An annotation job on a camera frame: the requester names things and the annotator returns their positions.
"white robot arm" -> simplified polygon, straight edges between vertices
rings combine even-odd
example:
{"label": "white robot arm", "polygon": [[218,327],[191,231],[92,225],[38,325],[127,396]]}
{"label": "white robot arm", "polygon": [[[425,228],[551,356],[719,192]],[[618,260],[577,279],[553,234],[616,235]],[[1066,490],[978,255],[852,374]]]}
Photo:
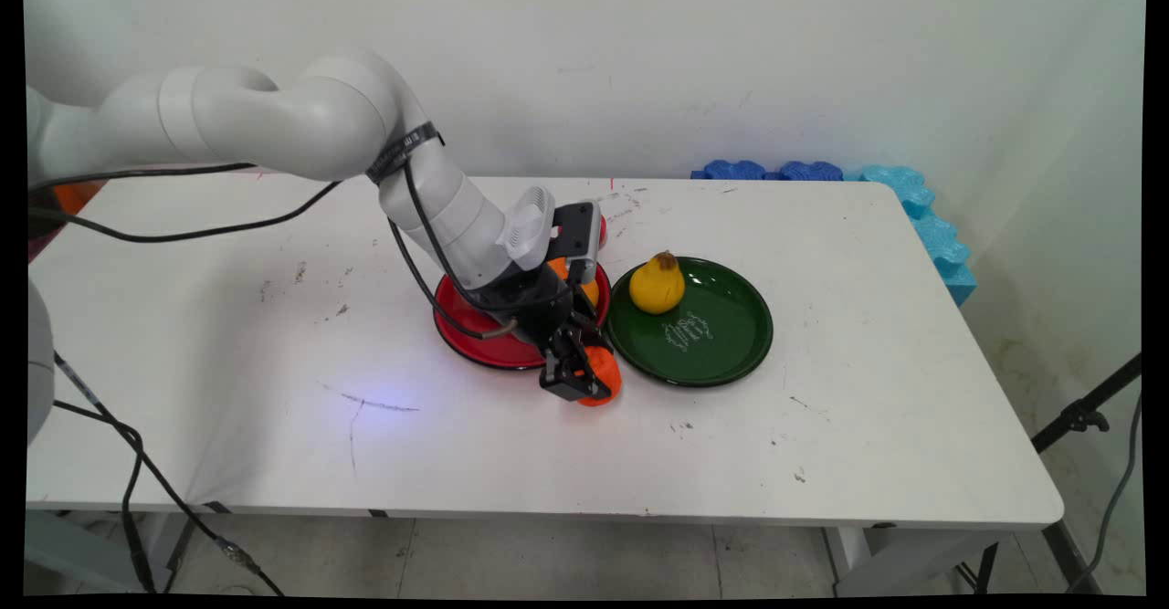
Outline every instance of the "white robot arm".
{"label": "white robot arm", "polygon": [[[566,285],[558,277],[549,281],[542,264],[546,254],[553,255],[552,194],[531,188],[505,216],[449,159],[413,90],[374,53],[351,48],[326,56],[283,90],[255,69],[180,68],[131,77],[97,109],[60,105],[32,88],[26,88],[26,98],[29,188],[159,164],[245,160],[320,181],[367,173],[390,221],[441,262],[431,244],[437,242],[459,284],[484,304],[500,306],[485,312],[502,324],[516,320],[516,335],[545,352],[549,366],[542,387],[563,399],[596,396],[597,388],[608,396],[603,383],[593,383],[587,361],[583,386],[574,380],[580,361],[552,373],[560,360],[580,351],[561,341],[573,299],[558,300],[565,298]],[[406,164],[430,231],[400,172]],[[577,227],[582,234],[574,250],[558,255],[570,264],[580,262],[581,283],[593,281],[600,230],[600,210],[596,205],[588,210],[592,222]],[[34,293],[30,282],[30,380],[33,372],[44,376],[34,367],[53,368],[51,339],[37,335],[44,346],[37,347],[40,353],[32,351],[34,324],[43,323],[48,333],[48,317],[42,306],[36,310]],[[542,299],[544,305],[535,305]],[[521,304],[525,310],[519,310]],[[29,406],[34,400],[44,406],[43,396],[33,395],[30,381]],[[30,410],[29,442],[42,421]]]}
{"label": "white robot arm", "polygon": [[[321,181],[371,168],[388,141],[428,123],[409,85],[380,56],[354,48],[310,64],[279,90],[247,68],[143,72],[97,109],[55,104],[26,88],[28,184],[129,165],[247,160]],[[436,139],[411,153],[417,191],[463,286],[498,277],[511,258],[497,244],[504,215],[485,200]],[[381,181],[382,209],[420,247],[433,250],[401,179]]]}

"blue foam block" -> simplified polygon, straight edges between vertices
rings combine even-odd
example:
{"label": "blue foam block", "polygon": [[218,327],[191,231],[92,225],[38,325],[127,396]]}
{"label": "blue foam block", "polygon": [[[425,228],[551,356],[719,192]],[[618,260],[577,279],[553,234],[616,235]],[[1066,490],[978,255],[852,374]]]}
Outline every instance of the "blue foam block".
{"label": "blue foam block", "polygon": [[788,162],[775,173],[777,180],[843,181],[844,173],[828,162]]}
{"label": "blue foam block", "polygon": [[860,169],[860,181],[880,181],[881,185],[893,188],[897,200],[901,201],[901,207],[909,219],[921,219],[934,202],[934,193],[926,189],[926,179],[905,165],[897,167],[866,165]]}
{"label": "blue foam block", "polygon": [[942,281],[946,282],[946,289],[949,290],[954,303],[960,306],[970,297],[974,289],[978,285],[978,282],[974,279],[974,274],[970,274],[970,269],[964,264],[959,267],[957,271],[943,277]]}
{"label": "blue foam block", "polygon": [[926,245],[929,258],[934,261],[934,267],[942,277],[956,272],[966,264],[970,256],[970,249],[957,240],[957,228],[947,221],[942,221],[934,210],[926,209],[921,219],[909,219],[913,229],[918,230],[918,237]]}
{"label": "blue foam block", "polygon": [[828,162],[788,162],[775,172],[767,172],[752,160],[713,160],[703,171],[690,173],[694,180],[819,180],[819,181],[880,181],[893,188],[909,223],[926,247],[939,275],[946,283],[954,303],[962,305],[978,283],[966,265],[970,249],[957,240],[957,228],[939,219],[931,206],[934,193],[926,188],[926,179],[909,167],[866,165],[859,173],[843,173]]}
{"label": "blue foam block", "polygon": [[767,169],[752,160],[739,160],[731,164],[727,160],[713,160],[703,171],[690,173],[691,180],[763,180]]}

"table leg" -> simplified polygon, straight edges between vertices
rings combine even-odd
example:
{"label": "table leg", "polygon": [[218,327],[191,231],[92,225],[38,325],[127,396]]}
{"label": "table leg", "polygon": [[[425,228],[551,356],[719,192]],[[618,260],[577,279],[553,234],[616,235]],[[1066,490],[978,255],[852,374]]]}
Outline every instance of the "table leg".
{"label": "table leg", "polygon": [[828,530],[837,567],[836,596],[902,593],[998,542],[1003,532],[950,530]]}
{"label": "table leg", "polygon": [[[186,521],[182,513],[154,513],[139,527],[158,590],[171,579],[167,563]],[[25,512],[25,559],[105,591],[143,591],[125,544],[44,511]]]}

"white table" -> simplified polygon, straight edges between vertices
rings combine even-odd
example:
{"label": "white table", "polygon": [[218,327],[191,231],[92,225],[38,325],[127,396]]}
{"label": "white table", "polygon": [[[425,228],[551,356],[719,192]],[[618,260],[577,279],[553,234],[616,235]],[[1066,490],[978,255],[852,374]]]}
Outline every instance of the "white table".
{"label": "white table", "polygon": [[[364,179],[289,223],[193,242],[67,227],[29,275],[58,352],[192,504],[825,526],[841,595],[904,588],[1061,517],[888,188],[476,179],[502,207],[534,181],[560,205],[601,201],[614,281],[664,248],[752,281],[775,324],[763,364],[705,390],[623,365],[603,408],[476,366],[440,338]],[[278,173],[113,181],[83,216],[164,234],[281,214],[318,188]],[[61,373],[57,395],[84,404]],[[54,410],[28,450],[26,508],[116,508],[132,459],[109,427]],[[133,508],[174,511],[145,473]],[[899,528],[867,530],[885,523]]]}

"plate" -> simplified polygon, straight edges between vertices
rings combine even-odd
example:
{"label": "plate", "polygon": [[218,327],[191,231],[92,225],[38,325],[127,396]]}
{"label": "plate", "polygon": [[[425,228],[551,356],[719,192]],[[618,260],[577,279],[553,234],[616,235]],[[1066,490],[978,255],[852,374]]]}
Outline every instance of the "plate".
{"label": "plate", "polygon": [[606,331],[634,367],[696,388],[742,379],[772,348],[772,312],[754,285],[722,264],[678,256],[686,282],[682,302],[648,314],[629,297],[630,269],[613,288]]}
{"label": "plate", "polygon": [[[596,265],[596,289],[597,325],[603,326],[606,314],[609,312],[610,286],[609,276],[606,276],[600,263]],[[468,305],[468,302],[463,300],[463,297],[455,290],[455,285],[451,285],[450,277],[443,276],[442,281],[438,281],[435,299],[438,305],[443,306],[443,310],[447,310],[447,314],[451,314],[456,321],[471,331],[484,332],[499,327],[494,319],[475,310]],[[531,369],[544,366],[544,357],[540,355],[540,352],[531,344],[519,341],[514,335],[476,340],[456,331],[455,326],[451,326],[442,318],[442,314],[438,314],[438,311],[433,312],[438,334],[447,344],[450,344],[450,348],[468,360],[497,369]]]}

